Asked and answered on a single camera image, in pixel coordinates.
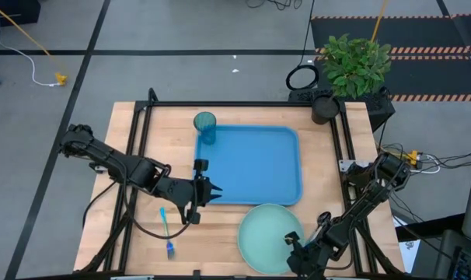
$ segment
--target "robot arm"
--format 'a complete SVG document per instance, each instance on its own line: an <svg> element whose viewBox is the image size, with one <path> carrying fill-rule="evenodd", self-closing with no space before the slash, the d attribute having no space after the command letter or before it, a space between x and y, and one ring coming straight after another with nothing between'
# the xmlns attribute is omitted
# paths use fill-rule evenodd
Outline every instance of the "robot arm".
<svg viewBox="0 0 471 280"><path fill-rule="evenodd" d="M297 275L307 275L310 279L325 279L323 274L327 262L329 259L333 261L340 259L358 221L367 218L379 204L388 200L391 191L402 189L410 176L410 169L402 160L383 153L367 167L353 163L343 175L343 180L349 186L360 188L360 198L340 217L331 219L330 212L321 214L317 219L318 229L305 246L298 242L299 236L296 232L284 237L286 244L293 246L287 262ZM370 235L360 228L358 231L386 272L401 273L384 256Z"/></svg>
<svg viewBox="0 0 471 280"><path fill-rule="evenodd" d="M211 194L211 190L222 189L202 175L202 172L208 169L207 160L196 159L194 162L196 175L193 180L170 178L170 165L142 156L125 155L95 139L88 125L70 125L61 140L60 153L66 157L88 157L106 167L113 180L129 184L154 197L171 201L179 209L183 224L191 215L194 215L193 223L199 223L200 215L192 206L187 212L187 217L183 213L189 202L205 206L210 200L221 197L219 194Z"/></svg>

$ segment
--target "blue tray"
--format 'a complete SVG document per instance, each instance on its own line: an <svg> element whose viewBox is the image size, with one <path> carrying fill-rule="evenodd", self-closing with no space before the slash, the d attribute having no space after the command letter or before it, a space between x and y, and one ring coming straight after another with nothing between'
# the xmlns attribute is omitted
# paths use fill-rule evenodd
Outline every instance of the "blue tray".
<svg viewBox="0 0 471 280"><path fill-rule="evenodd" d="M213 204L293 205L302 196L299 140L280 126L217 125L213 145L197 136L196 159L209 160L204 175L223 191Z"/></svg>

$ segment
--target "safety tape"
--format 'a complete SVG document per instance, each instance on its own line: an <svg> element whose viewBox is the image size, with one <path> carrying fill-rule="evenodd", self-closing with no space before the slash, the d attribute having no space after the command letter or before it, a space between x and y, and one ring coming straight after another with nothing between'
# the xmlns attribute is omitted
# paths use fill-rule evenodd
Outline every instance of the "safety tape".
<svg viewBox="0 0 471 280"><path fill-rule="evenodd" d="M455 15L452 15L452 18L455 18L457 16L471 16L471 13L470 14L455 14Z"/></svg>
<svg viewBox="0 0 471 280"><path fill-rule="evenodd" d="M392 101L396 102L471 102L471 94L448 94L448 95L434 95L434 94L395 94L392 96Z"/></svg>
<svg viewBox="0 0 471 280"><path fill-rule="evenodd" d="M425 55L425 56L401 56L393 55L391 60L469 60L468 56L463 55Z"/></svg>
<svg viewBox="0 0 471 280"><path fill-rule="evenodd" d="M324 47L315 49L323 54ZM390 54L471 54L471 46L467 47L392 47Z"/></svg>
<svg viewBox="0 0 471 280"><path fill-rule="evenodd" d="M468 56L465 55L390 55L389 56L392 61L415 61L415 60L446 60L446 61L453 61L453 60L469 60ZM322 61L326 60L327 57L325 55L318 55L316 56L315 60Z"/></svg>
<svg viewBox="0 0 471 280"><path fill-rule="evenodd" d="M450 16L383 16L383 19L450 19L457 16L471 16L471 13L455 14ZM377 19L377 16L312 16L316 19Z"/></svg>

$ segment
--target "toothbrush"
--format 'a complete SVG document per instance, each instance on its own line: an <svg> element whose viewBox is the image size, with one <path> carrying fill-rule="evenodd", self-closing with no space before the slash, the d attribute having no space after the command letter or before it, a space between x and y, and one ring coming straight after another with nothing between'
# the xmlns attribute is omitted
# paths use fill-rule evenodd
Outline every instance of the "toothbrush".
<svg viewBox="0 0 471 280"><path fill-rule="evenodd" d="M165 208L161 207L159 209L159 212L161 213L161 218L163 221L163 227L165 228L165 234L169 236L168 234L168 226L166 225L166 212ZM166 253L168 255L168 259L172 260L175 257L175 250L173 249L173 244L170 242L170 240L166 240Z"/></svg>

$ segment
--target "butcher block table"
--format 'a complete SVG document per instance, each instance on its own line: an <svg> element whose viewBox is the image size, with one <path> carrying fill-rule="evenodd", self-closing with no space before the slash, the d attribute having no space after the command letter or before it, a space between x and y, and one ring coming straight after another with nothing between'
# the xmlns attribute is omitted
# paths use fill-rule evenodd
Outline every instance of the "butcher block table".
<svg viewBox="0 0 471 280"><path fill-rule="evenodd" d="M373 161L377 152L365 104L346 103L346 108L356 158ZM121 152L125 152L127 148L133 110L133 102L119 102L113 107L105 143ZM212 112L217 117L217 124L279 125L287 126L297 132L301 153L303 195L296 205L288 209L298 216L306 236L316 228L316 219L320 213L329 211L333 217L343 213L344 203L331 128L329 124L314 124L310 117L310 107L153 107L145 156L170 164L171 177L191 179L197 137L193 119L202 111ZM144 118L144 114L141 115L133 154L137 154L138 150L138 139ZM341 122L337 123L342 151L345 153L344 133L340 126ZM92 197L94 198L110 182L106 173L98 174ZM75 269L87 265L109 236L117 191L118 187L113 187L90 209ZM176 233L182 227L179 212L174 204L148 196L141 191L138 193L135 217L146 229L164 235L159 214L160 207L166 208L170 234ZM184 233L172 239L176 255L174 261L169 261L167 258L165 240L150 237L134 227L125 273L192 275L194 270L201 270L201 275L261 275L244 262L237 247L239 224L252 207L207 205L205 208L198 208L201 213L200 224L189 226ZM404 271L389 202L377 207L368 217L368 222L371 234L384 254L398 269ZM361 238L358 243L363 270L367 271L368 262ZM113 269L118 267L121 246L120 238L114 251ZM328 266L347 265L351 259L350 252L348 247L338 262L329 261ZM328 270L326 275L354 276L354 267L343 271Z"/></svg>

